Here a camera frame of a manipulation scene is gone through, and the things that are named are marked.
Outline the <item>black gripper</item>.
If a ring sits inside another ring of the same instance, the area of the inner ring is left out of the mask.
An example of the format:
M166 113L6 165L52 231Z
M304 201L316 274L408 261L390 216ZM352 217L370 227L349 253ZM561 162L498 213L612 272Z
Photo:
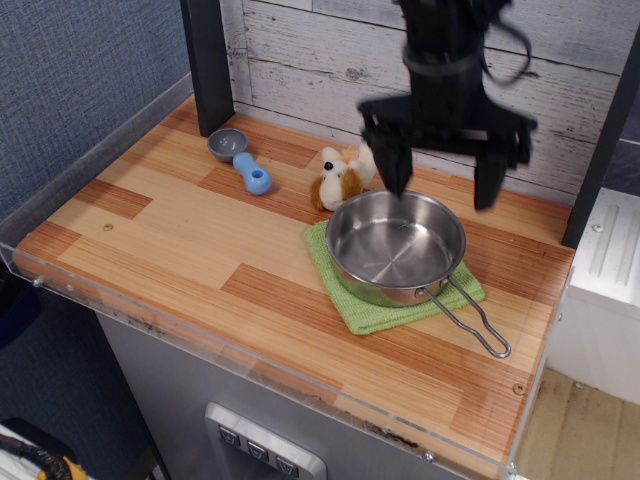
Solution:
M412 150L476 156L474 208L492 208L507 166L528 164L533 118L494 102L483 84L484 65L413 65L410 92L362 101L363 136L385 186L401 196L413 175Z

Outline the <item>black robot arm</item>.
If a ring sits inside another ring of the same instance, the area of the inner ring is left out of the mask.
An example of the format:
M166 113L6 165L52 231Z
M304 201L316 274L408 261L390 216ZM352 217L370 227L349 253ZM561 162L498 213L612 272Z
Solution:
M495 26L526 49L527 37L500 19L502 1L403 1L403 62L410 92L359 104L362 136L384 186L401 195L415 149L472 156L474 207L492 207L508 170L526 164L536 119L495 103L485 92L484 39Z

